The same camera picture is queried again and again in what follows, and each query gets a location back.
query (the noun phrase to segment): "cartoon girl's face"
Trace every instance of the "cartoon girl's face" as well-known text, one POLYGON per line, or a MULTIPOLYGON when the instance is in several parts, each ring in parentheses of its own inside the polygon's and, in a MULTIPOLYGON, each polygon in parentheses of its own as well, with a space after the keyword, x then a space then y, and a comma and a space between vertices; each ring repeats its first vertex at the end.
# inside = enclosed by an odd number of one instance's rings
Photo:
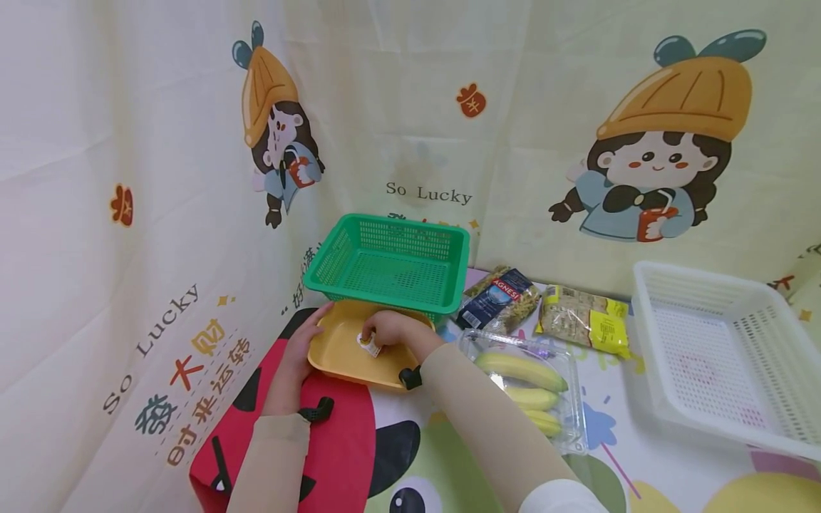
POLYGON ((661 189, 686 186, 718 163, 717 157, 705 156, 693 144, 693 134, 684 134, 676 145, 668 144, 663 135, 647 132, 635 144, 603 152, 598 164, 616 185, 661 189))
POLYGON ((296 128, 302 126, 302 116, 286 114, 276 107, 271 109, 268 118, 268 150, 263 154, 263 162, 272 167, 279 167, 285 148, 296 140, 296 128))

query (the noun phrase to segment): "bunch of bananas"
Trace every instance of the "bunch of bananas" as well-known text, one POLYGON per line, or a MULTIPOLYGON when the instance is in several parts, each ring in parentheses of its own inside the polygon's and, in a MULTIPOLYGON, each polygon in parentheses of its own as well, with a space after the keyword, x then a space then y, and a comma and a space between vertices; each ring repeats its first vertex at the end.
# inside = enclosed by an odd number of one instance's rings
POLYGON ((537 388, 505 387, 505 393, 547 437, 562 432, 562 424, 547 413, 559 402, 559 393, 567 391, 567 381, 547 365, 503 353, 483 353, 476 365, 487 374, 515 378, 532 383, 537 388))

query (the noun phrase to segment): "orange star print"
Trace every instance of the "orange star print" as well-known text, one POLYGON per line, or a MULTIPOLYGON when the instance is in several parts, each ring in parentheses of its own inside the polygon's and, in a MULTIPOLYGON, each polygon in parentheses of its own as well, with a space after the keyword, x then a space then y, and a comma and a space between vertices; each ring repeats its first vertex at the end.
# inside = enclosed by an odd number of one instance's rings
POLYGON ((462 114, 468 117, 477 117, 488 106, 488 100, 479 91, 475 82, 463 87, 459 96, 456 97, 456 101, 461 104, 462 114))
POLYGON ((131 188, 117 184, 114 189, 114 198, 110 203, 114 222, 119 222, 125 227, 131 226, 134 222, 134 197, 131 195, 131 188))

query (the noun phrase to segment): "cartoon eye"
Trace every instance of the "cartoon eye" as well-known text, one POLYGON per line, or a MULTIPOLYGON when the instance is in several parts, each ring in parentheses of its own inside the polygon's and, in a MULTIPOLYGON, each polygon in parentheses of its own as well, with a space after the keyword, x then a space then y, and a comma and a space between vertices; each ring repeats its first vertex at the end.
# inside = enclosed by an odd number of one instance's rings
POLYGON ((388 513, 442 513, 442 499, 430 481, 412 476, 394 488, 388 513))

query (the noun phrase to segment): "small bottle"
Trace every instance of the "small bottle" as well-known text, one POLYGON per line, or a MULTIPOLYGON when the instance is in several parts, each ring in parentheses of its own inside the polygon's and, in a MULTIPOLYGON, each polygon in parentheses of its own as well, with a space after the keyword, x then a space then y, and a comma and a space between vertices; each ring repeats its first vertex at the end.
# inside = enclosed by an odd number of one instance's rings
POLYGON ((373 333, 371 333, 369 340, 362 340, 362 333, 360 333, 356 336, 356 343, 359 344, 359 347, 368 351, 368 353, 374 358, 379 356, 379 350, 382 349, 380 347, 377 347, 376 336, 373 333))

